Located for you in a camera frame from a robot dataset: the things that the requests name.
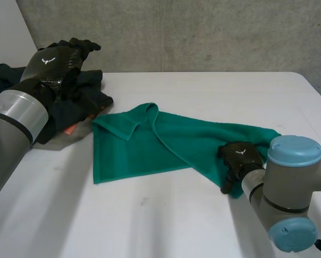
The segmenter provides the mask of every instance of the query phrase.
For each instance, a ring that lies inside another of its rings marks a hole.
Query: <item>white logo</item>
[[[50,60],[44,60],[44,59],[42,59],[42,62],[46,65],[46,64],[48,64],[49,62],[51,62],[51,61],[53,61],[53,60],[55,60],[55,58],[50,59]]]
[[[244,149],[242,152],[237,152],[237,151],[236,151],[236,153],[239,153],[239,154],[241,154],[241,155],[244,155],[245,152],[246,152],[245,149]]]

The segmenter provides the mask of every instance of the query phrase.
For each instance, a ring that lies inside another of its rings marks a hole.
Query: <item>silver cylinder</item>
[[[48,112],[34,97],[18,90],[0,93],[0,114],[8,116],[25,126],[33,142],[48,121]]]
[[[250,194],[252,192],[263,185],[265,174],[266,171],[264,169],[256,169],[249,172],[242,179],[241,187],[248,199],[250,199]]]

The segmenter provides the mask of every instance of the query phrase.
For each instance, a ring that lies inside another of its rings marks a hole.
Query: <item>logo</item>
[[[51,61],[53,61],[53,60],[55,60],[55,58],[50,59],[50,60],[44,60],[44,59],[42,59],[42,62],[46,65],[46,64],[48,64],[49,62],[51,62]]]

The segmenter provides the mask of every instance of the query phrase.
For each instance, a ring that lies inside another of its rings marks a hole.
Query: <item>dark cloth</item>
[[[6,64],[0,64],[0,92],[19,83],[24,69],[25,67],[11,68]],[[101,70],[82,71],[78,75],[76,87],[84,98],[100,108],[107,108],[113,103],[113,99],[101,92],[102,78]],[[84,121],[87,116],[92,115],[79,103],[69,99],[55,102],[48,109],[48,114],[49,121],[36,139],[40,144],[48,142],[56,132],[63,131],[68,126]]]

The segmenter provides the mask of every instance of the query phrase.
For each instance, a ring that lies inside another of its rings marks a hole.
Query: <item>white wall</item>
[[[15,0],[0,0],[0,63],[26,66],[37,51]]]

